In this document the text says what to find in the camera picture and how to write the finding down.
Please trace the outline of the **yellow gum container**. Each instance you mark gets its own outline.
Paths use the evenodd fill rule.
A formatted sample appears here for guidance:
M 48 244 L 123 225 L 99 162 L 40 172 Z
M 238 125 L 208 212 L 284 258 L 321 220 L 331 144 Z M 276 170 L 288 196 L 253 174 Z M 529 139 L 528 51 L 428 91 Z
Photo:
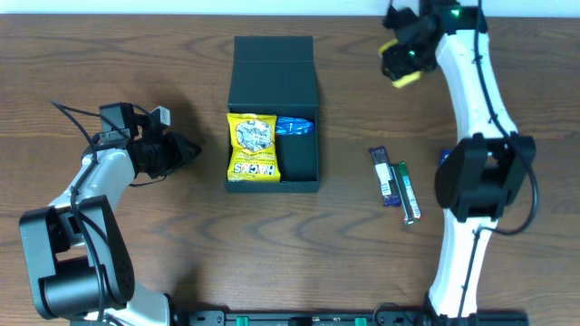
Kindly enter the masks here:
M 382 59 L 382 74 L 391 79 L 396 88 L 415 82 L 422 75 L 416 53 L 397 39 L 382 45 L 379 56 Z

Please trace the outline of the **yellow Hacks candy bag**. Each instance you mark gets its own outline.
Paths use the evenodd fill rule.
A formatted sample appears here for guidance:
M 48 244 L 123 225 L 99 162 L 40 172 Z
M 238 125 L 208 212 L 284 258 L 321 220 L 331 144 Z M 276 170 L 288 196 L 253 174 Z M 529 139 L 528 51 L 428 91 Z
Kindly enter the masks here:
M 276 115 L 228 113 L 232 154 L 229 182 L 278 183 L 281 172 L 276 155 Z

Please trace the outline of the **black gift box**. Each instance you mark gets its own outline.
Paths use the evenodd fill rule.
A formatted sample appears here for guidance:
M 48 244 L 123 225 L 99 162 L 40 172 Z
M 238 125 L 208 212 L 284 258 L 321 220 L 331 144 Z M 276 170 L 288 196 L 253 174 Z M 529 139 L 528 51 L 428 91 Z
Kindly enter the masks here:
M 311 36 L 237 36 L 227 101 L 230 113 L 308 120 L 305 135 L 277 136 L 278 183 L 225 182 L 229 193 L 315 193 L 320 188 L 319 93 Z

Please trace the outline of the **blue snack bar wrapper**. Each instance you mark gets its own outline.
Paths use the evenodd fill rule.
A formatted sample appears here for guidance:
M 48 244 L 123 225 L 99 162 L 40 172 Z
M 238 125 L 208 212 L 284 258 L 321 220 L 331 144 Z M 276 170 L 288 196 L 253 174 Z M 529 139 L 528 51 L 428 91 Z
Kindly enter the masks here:
M 283 117 L 276 119 L 275 134 L 277 136 L 304 135 L 314 130 L 314 124 L 307 119 Z

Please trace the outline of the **blue Eclipse gum pack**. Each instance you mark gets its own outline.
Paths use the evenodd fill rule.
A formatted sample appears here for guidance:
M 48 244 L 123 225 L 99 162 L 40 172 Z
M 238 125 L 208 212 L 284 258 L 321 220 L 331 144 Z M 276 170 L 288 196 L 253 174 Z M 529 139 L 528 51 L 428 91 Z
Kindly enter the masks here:
M 439 163 L 438 166 L 440 167 L 444 161 L 449 157 L 450 153 L 452 152 L 451 149 L 443 149 L 440 153 Z

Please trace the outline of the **dark blue gum stick pack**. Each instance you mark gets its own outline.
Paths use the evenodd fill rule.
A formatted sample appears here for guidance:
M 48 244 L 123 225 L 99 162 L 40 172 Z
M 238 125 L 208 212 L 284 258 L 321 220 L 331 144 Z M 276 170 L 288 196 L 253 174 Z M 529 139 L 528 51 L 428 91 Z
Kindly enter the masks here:
M 385 206 L 400 206 L 401 198 L 395 183 L 392 167 L 388 159 L 385 147 L 371 148 L 369 152 L 372 156 L 375 172 L 379 179 L 383 204 Z

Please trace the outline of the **green gum stick pack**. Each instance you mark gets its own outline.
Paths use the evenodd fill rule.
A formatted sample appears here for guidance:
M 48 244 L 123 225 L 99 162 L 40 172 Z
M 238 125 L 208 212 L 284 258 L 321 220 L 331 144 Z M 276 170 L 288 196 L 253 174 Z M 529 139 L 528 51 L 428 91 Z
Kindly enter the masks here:
M 394 167 L 395 181 L 401 196 L 401 204 L 405 217 L 405 225 L 412 225 L 422 219 L 421 209 L 411 183 L 410 173 L 407 164 L 402 161 Z

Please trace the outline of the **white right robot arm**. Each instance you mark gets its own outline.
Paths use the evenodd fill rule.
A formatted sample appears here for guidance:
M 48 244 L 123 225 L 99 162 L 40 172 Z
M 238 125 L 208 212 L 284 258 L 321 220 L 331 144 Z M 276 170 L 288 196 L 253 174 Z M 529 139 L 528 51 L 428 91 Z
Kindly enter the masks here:
M 438 271 L 418 311 L 377 310 L 383 325 L 527 325 L 524 312 L 482 311 L 479 275 L 493 234 L 523 233 L 537 213 L 536 143 L 522 136 L 501 99 L 489 58 L 482 5 L 421 1 L 389 5 L 383 26 L 395 34 L 379 50 L 382 74 L 401 88 L 440 68 L 457 124 L 457 144 L 440 162 L 435 196 L 444 217 Z

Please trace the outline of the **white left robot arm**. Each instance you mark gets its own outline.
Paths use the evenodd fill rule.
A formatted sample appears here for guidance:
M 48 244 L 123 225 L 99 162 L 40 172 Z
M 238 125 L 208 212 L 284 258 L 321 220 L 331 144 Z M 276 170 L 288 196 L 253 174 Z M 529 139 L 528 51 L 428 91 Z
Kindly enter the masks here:
M 172 324 L 169 297 L 136 281 L 114 210 L 139 173 L 165 177 L 200 151 L 173 132 L 140 139 L 92 137 L 71 185 L 19 221 L 40 316 L 73 325 Z

